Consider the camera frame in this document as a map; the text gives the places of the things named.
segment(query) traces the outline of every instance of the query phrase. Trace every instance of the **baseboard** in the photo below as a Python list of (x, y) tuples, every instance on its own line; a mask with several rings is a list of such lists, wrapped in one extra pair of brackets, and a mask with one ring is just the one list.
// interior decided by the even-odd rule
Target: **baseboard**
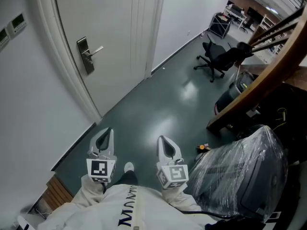
[(67, 150), (67, 152), (60, 158), (60, 160), (56, 163), (55, 166), (51, 169), (51, 171), (55, 171), (58, 166), (63, 162), (63, 160), (71, 153), (71, 151), (80, 143), (83, 138), (91, 132), (91, 130), (96, 126), (96, 123), (93, 123), (84, 133), (77, 139), (77, 141)]
[(156, 66), (153, 70), (152, 70), (152, 75), (158, 71), (165, 63), (167, 63), (171, 58), (173, 58), (176, 54), (178, 54), (182, 49), (184, 49), (186, 46), (188, 46), (191, 42), (193, 42), (196, 38), (198, 38), (200, 35), (202, 34), (199, 33), (198, 35), (196, 35), (194, 38), (192, 38), (191, 40), (189, 40), (188, 42), (186, 42), (182, 47), (180, 47), (177, 51), (175, 51), (173, 54), (171, 54), (168, 58), (166, 58), (164, 61), (162, 61), (158, 66)]

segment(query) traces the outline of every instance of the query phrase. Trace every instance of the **green floor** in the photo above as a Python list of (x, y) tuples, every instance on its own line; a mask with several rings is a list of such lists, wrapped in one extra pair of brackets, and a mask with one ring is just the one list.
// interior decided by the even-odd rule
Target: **green floor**
[[(213, 35), (217, 44), (229, 49), (237, 41), (229, 36), (221, 40)], [(157, 163), (156, 142), (160, 135), (174, 140), (185, 162), (194, 161), (196, 146), (209, 143), (212, 148), (232, 142), (235, 137), (227, 129), (220, 136), (206, 129), (214, 116), (213, 107), (221, 94), (227, 90), (236, 68), (232, 67), (223, 79), (216, 73), (210, 83), (210, 69), (195, 71), (193, 66), (203, 64), (196, 56), (204, 55), (202, 42), (207, 37), (197, 38), (153, 76), (121, 100), (69, 154), (56, 169), (58, 178), (75, 195), (81, 187), (80, 178), (87, 173), (86, 153), (91, 137), (99, 130), (111, 127), (114, 130), (115, 153), (118, 157), (113, 177), (115, 183), (123, 174), (126, 162), (134, 163), (140, 185), (160, 189), (155, 176)], [(249, 61), (259, 64), (256, 57)]]

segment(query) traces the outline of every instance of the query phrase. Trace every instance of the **thermostat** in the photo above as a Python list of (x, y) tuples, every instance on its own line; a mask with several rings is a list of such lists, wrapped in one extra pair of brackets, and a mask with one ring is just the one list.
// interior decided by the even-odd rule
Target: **thermostat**
[(4, 46), (6, 46), (6, 44), (9, 42), (9, 40), (10, 40), (10, 36), (9, 36), (8, 32), (6, 31), (6, 28), (4, 27), (0, 31), (0, 50), (2, 50), (4, 48)]
[(13, 19), (8, 25), (8, 29), (9, 32), (11, 33), (11, 36), (16, 35), (20, 30), (25, 28), (26, 25), (27, 23), (25, 22), (24, 15), (23, 13), (21, 13), (15, 19)]

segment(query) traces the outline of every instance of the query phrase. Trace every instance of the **plastic wrapped object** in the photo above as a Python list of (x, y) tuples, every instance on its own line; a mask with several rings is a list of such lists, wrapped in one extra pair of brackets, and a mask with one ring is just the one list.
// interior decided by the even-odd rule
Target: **plastic wrapped object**
[(203, 211), (266, 220), (281, 197), (287, 168), (279, 139), (263, 126), (204, 154), (191, 170), (187, 193)]

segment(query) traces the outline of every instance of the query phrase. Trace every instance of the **sleeve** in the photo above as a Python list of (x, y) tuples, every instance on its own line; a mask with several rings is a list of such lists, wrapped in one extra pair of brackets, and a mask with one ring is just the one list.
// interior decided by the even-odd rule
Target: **sleeve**
[(174, 189), (166, 189), (162, 191), (163, 199), (181, 211), (201, 211), (201, 207), (197, 205), (191, 195), (185, 194), (183, 190), (187, 188), (187, 184)]
[(81, 183), (81, 189), (72, 202), (66, 203), (53, 211), (47, 220), (38, 226), (38, 230), (64, 229), (65, 222), (74, 213), (98, 204), (104, 199), (105, 185), (92, 182), (88, 175), (81, 178)]

